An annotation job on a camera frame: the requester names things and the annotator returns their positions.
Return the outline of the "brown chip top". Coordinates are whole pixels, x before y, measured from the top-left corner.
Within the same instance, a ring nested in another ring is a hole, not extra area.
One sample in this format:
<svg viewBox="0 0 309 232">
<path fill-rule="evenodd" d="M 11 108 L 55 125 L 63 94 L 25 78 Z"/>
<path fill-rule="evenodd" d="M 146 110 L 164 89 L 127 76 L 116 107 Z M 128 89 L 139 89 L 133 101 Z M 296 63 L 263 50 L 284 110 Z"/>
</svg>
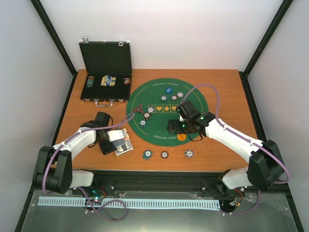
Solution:
<svg viewBox="0 0 309 232">
<path fill-rule="evenodd" d="M 176 95 L 173 95 L 173 96 L 171 97 L 171 99 L 172 99 L 173 101 L 176 101 L 176 100 L 178 99 L 178 97 L 177 97 Z"/>
</svg>

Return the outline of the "teal chip top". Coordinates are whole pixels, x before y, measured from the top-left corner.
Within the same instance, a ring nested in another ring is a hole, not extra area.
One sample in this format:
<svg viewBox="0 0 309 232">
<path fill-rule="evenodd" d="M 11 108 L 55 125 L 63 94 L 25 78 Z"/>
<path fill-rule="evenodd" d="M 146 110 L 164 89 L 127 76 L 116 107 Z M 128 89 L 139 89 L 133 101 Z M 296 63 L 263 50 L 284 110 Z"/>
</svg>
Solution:
<svg viewBox="0 0 309 232">
<path fill-rule="evenodd" d="M 163 96 L 160 97 L 160 100 L 163 101 L 163 102 L 165 102 L 165 101 L 168 100 L 168 97 L 163 95 Z"/>
</svg>

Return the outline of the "purple chip top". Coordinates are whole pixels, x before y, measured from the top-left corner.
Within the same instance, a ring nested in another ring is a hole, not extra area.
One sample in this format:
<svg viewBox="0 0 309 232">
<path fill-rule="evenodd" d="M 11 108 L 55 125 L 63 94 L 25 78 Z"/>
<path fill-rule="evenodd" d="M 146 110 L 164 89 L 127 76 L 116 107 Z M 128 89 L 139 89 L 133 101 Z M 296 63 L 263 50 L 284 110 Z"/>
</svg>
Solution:
<svg viewBox="0 0 309 232">
<path fill-rule="evenodd" d="M 177 93 L 177 97 L 178 98 L 183 98 L 184 97 L 184 93 L 183 92 L 178 92 Z"/>
</svg>

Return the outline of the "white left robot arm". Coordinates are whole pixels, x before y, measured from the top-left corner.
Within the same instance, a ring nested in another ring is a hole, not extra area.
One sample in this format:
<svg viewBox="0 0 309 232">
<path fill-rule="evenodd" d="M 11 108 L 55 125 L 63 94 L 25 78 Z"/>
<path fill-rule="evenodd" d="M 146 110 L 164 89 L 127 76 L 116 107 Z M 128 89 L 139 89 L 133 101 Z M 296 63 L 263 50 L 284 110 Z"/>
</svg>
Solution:
<svg viewBox="0 0 309 232">
<path fill-rule="evenodd" d="M 65 141 L 53 147 L 43 146 L 38 152 L 32 185 L 61 194 L 77 187 L 83 187 L 92 195 L 98 193 L 100 182 L 94 178 L 94 173 L 73 170 L 72 161 L 85 148 L 96 144 L 103 155 L 114 152 L 116 148 L 108 136 L 112 125 L 113 119 L 109 114 L 98 112 L 94 120 L 82 124 Z"/>
</svg>

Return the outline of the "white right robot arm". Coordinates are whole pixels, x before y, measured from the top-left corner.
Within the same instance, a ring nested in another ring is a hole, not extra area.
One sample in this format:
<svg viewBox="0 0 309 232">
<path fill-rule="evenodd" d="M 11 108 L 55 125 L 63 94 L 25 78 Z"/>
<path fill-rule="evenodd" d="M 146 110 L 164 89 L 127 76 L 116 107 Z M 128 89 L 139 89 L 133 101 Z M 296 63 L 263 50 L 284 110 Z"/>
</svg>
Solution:
<svg viewBox="0 0 309 232">
<path fill-rule="evenodd" d="M 214 139 L 240 155 L 248 166 L 237 170 L 228 170 L 220 178 L 218 189 L 236 189 L 255 187 L 267 191 L 286 173 L 278 145 L 272 141 L 265 142 L 247 136 L 225 124 L 211 112 L 203 114 L 191 101 L 184 101 L 176 107 L 179 119 L 168 121 L 167 130 L 170 135 L 194 134 L 201 138 Z"/>
</svg>

